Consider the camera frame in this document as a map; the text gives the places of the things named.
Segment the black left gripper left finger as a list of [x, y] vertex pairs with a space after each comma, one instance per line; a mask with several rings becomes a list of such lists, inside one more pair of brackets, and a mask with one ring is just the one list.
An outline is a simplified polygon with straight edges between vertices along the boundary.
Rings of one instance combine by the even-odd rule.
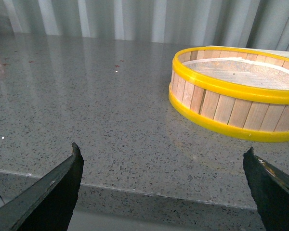
[[0, 231], [66, 231], [78, 200], [84, 160], [72, 155], [0, 208]]

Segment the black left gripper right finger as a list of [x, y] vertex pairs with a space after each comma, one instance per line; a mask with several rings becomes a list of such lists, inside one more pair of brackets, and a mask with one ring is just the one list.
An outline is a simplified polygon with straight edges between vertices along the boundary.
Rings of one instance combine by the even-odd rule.
[[243, 156], [243, 169], [267, 231], [289, 231], [289, 175], [254, 154]]

